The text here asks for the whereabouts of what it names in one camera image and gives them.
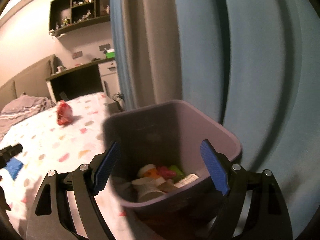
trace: bed headboard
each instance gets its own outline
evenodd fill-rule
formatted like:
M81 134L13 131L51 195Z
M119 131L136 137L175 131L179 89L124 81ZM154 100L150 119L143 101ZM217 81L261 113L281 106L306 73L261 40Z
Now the bed headboard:
M55 73L55 61L55 55L43 58L1 86L0 111L5 105L18 98L24 92L28 96L50 98L45 79L50 77L51 73Z

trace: trash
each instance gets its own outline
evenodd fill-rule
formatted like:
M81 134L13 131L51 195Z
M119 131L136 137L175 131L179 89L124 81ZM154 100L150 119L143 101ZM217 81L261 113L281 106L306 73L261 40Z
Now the trash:
M177 165L171 165L169 167L169 170L174 171L177 174L176 177L173 178L173 182L175 183L177 183L179 180L182 180L185 177L184 173L178 168Z
M138 202L149 201L165 194L156 187L155 179L151 177L135 179L131 184L138 192Z
M155 179L156 186L158 187L159 185L165 183L165 179L162 178L162 176L159 174L159 172L156 169L156 166L153 164L148 164L146 166L143 166L139 171L138 171L138 178L143 178L143 177L150 177Z
M177 173L175 171L169 170L166 166L157 167L157 170L159 174L166 180L173 179L177 176Z
M190 184L191 182L196 181L197 179L199 179L199 177L196 174L189 174L188 176L186 176L185 178L183 178L182 180L180 180L179 182L177 182L176 184L174 184L177 188L181 188L185 185Z
M72 115L72 108L69 106L65 101L60 100L58 102L57 108L57 122L58 125L66 125L72 123L73 115Z

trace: blue gripper pad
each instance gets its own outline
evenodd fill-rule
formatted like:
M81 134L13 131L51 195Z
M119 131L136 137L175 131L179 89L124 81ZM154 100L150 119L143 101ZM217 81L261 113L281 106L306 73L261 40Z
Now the blue gripper pad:
M98 194L99 191L105 188L110 177L111 171L113 167L116 165L116 162L119 159L120 155L120 144L114 142L94 175L93 192L95 194Z
M16 180L19 171L22 169L23 163L16 159L15 157L12 157L8 162L7 166L4 167L5 170L7 170L13 180Z
M214 186L225 196L230 191L228 176L208 140L202 141L200 145L200 154L210 173Z

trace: polka dot bedsheet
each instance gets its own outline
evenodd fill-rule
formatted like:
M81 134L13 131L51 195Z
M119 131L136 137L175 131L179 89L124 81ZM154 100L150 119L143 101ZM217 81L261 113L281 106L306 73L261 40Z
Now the polka dot bedsheet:
M105 94L79 97L68 101L68 104L73 109L72 124L59 126L57 107L53 107L11 127L0 143L0 149L16 143L23 146L23 151L16 156L24 164L17 179L13 181L7 170L0 169L0 185L11 208L7 211L10 223L24 239L28 211L47 172L52 169L58 173L73 171L105 150L102 123L109 116ZM86 236L73 192L68 192L68 199L77 233ZM95 199L116 239L134 239L126 214L109 183Z

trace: purple trash bin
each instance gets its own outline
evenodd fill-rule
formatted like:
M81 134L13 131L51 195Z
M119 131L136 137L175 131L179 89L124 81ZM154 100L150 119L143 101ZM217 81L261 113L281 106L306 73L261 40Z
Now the purple trash bin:
M235 135L181 100L114 114L104 122L104 134L106 147L116 140L122 148L122 156L111 174L112 188L124 208L143 216L178 211L212 187L200 155L204 139L230 161L241 152ZM137 192L130 182L137 178L141 167L150 163L176 164L185 174L194 173L199 179L166 195L137 203Z

